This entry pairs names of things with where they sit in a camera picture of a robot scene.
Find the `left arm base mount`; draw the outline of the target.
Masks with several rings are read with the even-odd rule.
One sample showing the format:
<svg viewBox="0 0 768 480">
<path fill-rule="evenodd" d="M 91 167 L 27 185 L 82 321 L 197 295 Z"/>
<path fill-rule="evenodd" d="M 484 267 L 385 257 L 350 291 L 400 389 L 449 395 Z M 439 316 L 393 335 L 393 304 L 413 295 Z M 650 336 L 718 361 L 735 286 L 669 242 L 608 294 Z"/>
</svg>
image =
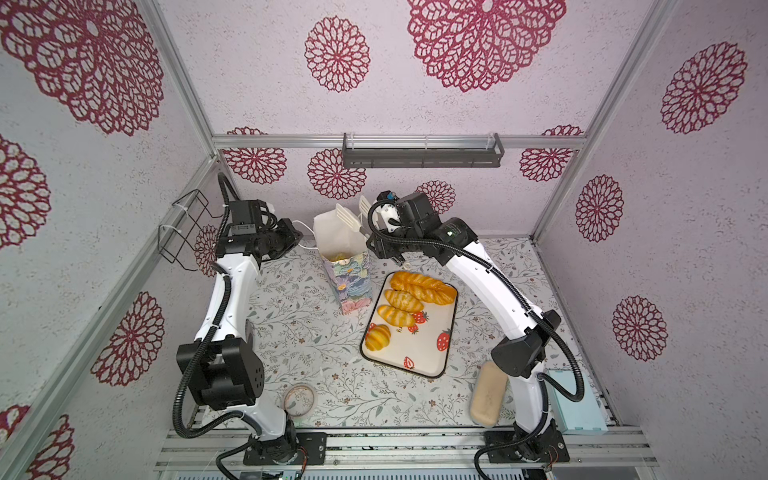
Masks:
<svg viewBox="0 0 768 480">
<path fill-rule="evenodd" d="M 324 432 L 299 432 L 275 440 L 256 440 L 246 450 L 246 466 L 323 465 L 328 435 Z"/>
</svg>

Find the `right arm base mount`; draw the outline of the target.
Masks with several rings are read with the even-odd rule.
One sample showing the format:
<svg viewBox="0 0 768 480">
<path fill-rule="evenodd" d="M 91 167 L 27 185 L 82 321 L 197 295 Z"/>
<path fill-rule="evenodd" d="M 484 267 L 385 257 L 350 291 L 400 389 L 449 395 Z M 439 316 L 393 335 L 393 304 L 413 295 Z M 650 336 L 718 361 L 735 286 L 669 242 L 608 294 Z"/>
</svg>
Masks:
<svg viewBox="0 0 768 480">
<path fill-rule="evenodd" d="M 563 435 L 556 428 L 549 428 L 538 437 L 517 446 L 490 451 L 487 456 L 492 464 L 554 464 L 571 460 Z"/>
</svg>

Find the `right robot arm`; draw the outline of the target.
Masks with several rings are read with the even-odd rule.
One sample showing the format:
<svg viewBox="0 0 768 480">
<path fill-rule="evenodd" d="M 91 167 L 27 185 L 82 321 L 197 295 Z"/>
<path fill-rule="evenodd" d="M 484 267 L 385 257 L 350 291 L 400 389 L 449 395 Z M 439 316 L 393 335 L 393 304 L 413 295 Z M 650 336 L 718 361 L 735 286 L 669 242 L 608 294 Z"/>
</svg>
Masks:
<svg viewBox="0 0 768 480">
<path fill-rule="evenodd" d="M 542 434 L 551 423 L 549 387 L 571 402 L 584 398 L 583 372 L 570 347 L 557 333 L 559 314 L 530 302 L 494 263 L 464 221 L 453 218 L 437 223 L 431 231 L 421 232 L 408 229 L 401 220 L 380 229 L 373 215 L 369 213 L 367 223 L 372 233 L 372 250 L 377 255 L 394 258 L 402 250 L 414 250 L 435 259 L 468 286 L 492 313 L 505 338 L 492 349 L 491 358 L 509 377 L 515 424 L 524 439 Z M 550 341 L 557 344 L 569 362 L 575 379 L 573 391 L 551 377 L 543 365 Z"/>
</svg>

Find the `white slotted spatula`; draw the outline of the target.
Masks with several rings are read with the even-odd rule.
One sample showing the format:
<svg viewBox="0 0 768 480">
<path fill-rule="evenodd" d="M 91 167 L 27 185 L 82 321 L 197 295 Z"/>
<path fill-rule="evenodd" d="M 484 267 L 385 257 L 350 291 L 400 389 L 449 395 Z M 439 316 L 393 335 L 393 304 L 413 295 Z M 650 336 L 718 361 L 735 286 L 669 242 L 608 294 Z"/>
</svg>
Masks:
<svg viewBox="0 0 768 480">
<path fill-rule="evenodd" d="M 353 232 L 361 233 L 366 238 L 371 234 L 371 229 L 368 226 L 366 215 L 371 207 L 371 203 L 365 196 L 361 196 L 358 200 L 358 213 L 354 214 L 349 208 L 342 206 L 341 204 L 335 205 L 335 213 L 337 218 L 343 222 Z"/>
</svg>

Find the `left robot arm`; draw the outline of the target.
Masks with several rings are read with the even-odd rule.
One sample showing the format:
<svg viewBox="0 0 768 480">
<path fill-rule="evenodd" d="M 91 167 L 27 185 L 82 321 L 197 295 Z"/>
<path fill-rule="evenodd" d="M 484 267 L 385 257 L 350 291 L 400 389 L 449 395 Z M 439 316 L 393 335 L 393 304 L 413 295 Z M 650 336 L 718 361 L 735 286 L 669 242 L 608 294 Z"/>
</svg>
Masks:
<svg viewBox="0 0 768 480">
<path fill-rule="evenodd" d="M 194 341 L 177 349 L 182 378 L 172 406 L 172 424 L 180 437 L 197 438 L 237 419 L 250 430 L 251 441 L 263 449 L 290 453 L 298 449 L 293 421 L 264 397 L 265 369 L 248 339 L 247 316 L 261 265 L 283 257 L 302 237 L 286 218 L 273 226 L 239 223 L 223 229 L 204 321 Z M 198 428 L 189 427 L 182 414 L 187 393 L 197 405 L 222 415 Z"/>
</svg>

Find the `floral paper bag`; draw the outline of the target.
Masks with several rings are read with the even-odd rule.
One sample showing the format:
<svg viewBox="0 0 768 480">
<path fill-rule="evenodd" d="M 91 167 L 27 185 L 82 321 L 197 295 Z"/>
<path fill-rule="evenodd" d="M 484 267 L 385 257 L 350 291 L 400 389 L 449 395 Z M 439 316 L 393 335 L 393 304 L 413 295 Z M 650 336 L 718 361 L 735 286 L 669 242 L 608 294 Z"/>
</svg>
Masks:
<svg viewBox="0 0 768 480">
<path fill-rule="evenodd" d="M 295 224 L 311 234 L 314 245 L 300 247 L 320 255 L 341 311 L 347 315 L 372 302 L 370 258 L 367 238 L 350 230 L 337 218 L 334 209 L 315 216 L 311 227 L 301 221 Z"/>
</svg>

